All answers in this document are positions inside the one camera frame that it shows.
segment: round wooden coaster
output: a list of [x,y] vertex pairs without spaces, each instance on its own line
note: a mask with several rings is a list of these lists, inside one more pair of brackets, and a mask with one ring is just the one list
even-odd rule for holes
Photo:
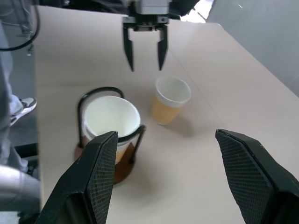
[[[115,165],[114,184],[122,182],[131,173],[135,165],[135,161],[132,164],[130,164],[129,162],[134,153],[134,150],[135,146],[130,143],[125,154],[122,156],[121,161],[119,161],[119,163]],[[76,146],[74,155],[75,160],[81,156],[82,152],[83,148]]]

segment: sneaker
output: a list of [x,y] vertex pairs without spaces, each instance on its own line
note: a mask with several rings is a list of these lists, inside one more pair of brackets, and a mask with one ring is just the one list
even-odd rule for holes
[[19,112],[12,114],[10,116],[10,126],[14,125],[18,119],[25,116],[26,114],[29,114],[31,111],[33,111],[36,108],[37,102],[36,99],[34,98],[20,99],[20,101],[23,104],[23,108]]
[[38,166],[28,166],[27,174],[39,180]]

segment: robotic arm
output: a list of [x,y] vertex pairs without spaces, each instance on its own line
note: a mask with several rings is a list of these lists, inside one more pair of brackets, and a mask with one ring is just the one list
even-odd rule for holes
[[[132,71],[134,71],[133,43],[129,39],[129,29],[136,32],[159,31],[158,63],[162,70],[167,53],[167,24],[169,17],[179,18],[187,14],[199,0],[39,0],[41,5],[127,14],[123,17],[123,46]],[[107,5],[118,5],[119,10],[110,9]]]
[[122,0],[128,7],[128,16],[123,17],[123,46],[131,70],[134,71],[133,43],[128,30],[136,32],[160,31],[158,42],[159,69],[162,70],[167,53],[167,24],[171,0]]

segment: beige table surface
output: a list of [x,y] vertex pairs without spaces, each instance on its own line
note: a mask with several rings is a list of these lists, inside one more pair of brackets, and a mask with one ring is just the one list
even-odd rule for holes
[[[35,58],[42,205],[73,163],[76,103],[100,86],[122,89],[148,127],[135,168],[113,189],[108,224],[244,223],[228,187],[217,128],[259,140],[299,179],[299,98],[221,26],[171,21],[162,71],[158,32],[132,32],[132,73],[120,15],[40,11]],[[191,101],[169,126],[149,116],[159,76],[180,77],[192,89]]]

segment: paper cup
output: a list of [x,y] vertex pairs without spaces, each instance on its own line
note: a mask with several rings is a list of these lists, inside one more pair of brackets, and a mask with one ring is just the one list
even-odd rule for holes
[[[92,140],[101,134],[117,131],[118,137],[132,134],[140,125],[140,115],[129,101],[115,96],[102,96],[90,102],[84,112],[83,134]],[[131,140],[117,144],[117,164]]]
[[160,77],[151,108],[152,118],[161,125],[169,124],[191,98],[191,89],[178,78]]

